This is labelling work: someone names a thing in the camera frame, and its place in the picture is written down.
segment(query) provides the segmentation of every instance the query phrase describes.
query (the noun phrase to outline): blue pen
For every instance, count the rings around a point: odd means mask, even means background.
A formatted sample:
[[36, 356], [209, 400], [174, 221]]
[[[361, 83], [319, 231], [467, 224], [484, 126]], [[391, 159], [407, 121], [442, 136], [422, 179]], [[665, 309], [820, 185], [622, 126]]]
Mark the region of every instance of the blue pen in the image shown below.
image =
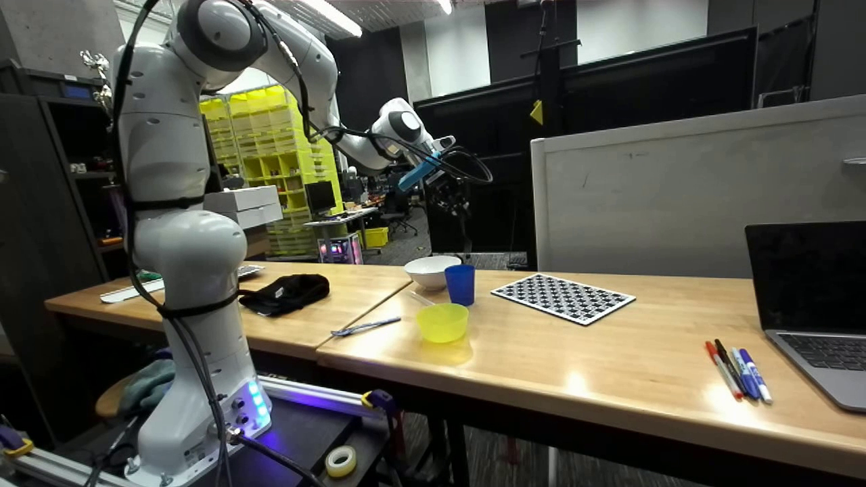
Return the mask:
[[747, 348], [739, 348], [739, 361], [744, 362], [747, 373], [753, 377], [760, 400], [771, 404], [775, 397], [770, 394], [770, 386], [766, 386], [763, 377], [759, 373], [753, 355]]
[[741, 392], [747, 392], [747, 397], [760, 400], [759, 384], [747, 367], [747, 362], [741, 361], [739, 348], [730, 348], [730, 362], [736, 362], [736, 379], [741, 384]]

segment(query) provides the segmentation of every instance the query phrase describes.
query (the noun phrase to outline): red pen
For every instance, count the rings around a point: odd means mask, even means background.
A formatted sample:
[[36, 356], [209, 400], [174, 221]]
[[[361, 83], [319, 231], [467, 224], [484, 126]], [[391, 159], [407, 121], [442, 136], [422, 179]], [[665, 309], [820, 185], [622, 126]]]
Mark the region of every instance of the red pen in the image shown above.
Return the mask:
[[733, 381], [733, 377], [728, 373], [728, 367], [725, 367], [725, 362], [721, 361], [721, 355], [717, 355], [717, 348], [713, 346], [713, 342], [707, 342], [705, 346], [707, 346], [707, 355], [709, 355], [709, 361], [714, 362], [714, 367], [724, 373], [730, 394], [733, 394], [736, 400], [741, 400], [741, 390], [739, 390], [739, 384]]

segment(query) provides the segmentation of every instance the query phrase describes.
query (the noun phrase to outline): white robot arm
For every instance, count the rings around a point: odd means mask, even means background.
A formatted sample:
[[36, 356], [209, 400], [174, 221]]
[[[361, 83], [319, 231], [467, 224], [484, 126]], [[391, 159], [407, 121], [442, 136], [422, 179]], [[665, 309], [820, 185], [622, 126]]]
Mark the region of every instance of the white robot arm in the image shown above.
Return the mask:
[[261, 436], [272, 425], [234, 301], [246, 239], [237, 221], [200, 208], [209, 179], [200, 93], [258, 66], [292, 89], [307, 124], [354, 162], [372, 170], [399, 156], [418, 162], [403, 190], [437, 179], [453, 141], [437, 141], [407, 101], [384, 103], [365, 133], [341, 126], [334, 55], [264, 0], [186, 0], [166, 44], [134, 44], [117, 66], [128, 247], [136, 266], [166, 282], [159, 315], [177, 356], [174, 386], [142, 428], [128, 477], [136, 484], [189, 484], [224, 461], [224, 428]]

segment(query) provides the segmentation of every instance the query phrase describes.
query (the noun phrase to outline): ceiling light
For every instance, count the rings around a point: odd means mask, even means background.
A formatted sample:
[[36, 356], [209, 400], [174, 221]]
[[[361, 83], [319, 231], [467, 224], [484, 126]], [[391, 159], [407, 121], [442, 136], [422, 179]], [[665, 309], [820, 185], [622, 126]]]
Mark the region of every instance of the ceiling light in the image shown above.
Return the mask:
[[354, 18], [350, 18], [346, 13], [341, 13], [339, 9], [334, 9], [327, 0], [304, 0], [304, 2], [314, 11], [319, 11], [334, 25], [345, 28], [350, 34], [354, 34], [354, 37], [362, 34], [361, 25]]
[[442, 11], [449, 17], [454, 11], [453, 0], [437, 0]]

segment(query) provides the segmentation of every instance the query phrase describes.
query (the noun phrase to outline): small bowl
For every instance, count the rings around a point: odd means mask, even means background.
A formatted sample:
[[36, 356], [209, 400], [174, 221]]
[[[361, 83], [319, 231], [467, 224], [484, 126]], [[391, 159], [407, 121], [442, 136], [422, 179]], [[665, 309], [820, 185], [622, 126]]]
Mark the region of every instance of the small bowl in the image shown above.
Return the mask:
[[415, 317], [418, 328], [422, 331], [422, 342], [427, 343], [449, 343], [460, 342], [468, 331], [468, 309], [454, 304], [437, 304], [422, 309]]
[[453, 255], [433, 255], [411, 260], [403, 266], [403, 271], [411, 277], [419, 293], [439, 293], [444, 290], [444, 271], [453, 266], [460, 266], [460, 260]]

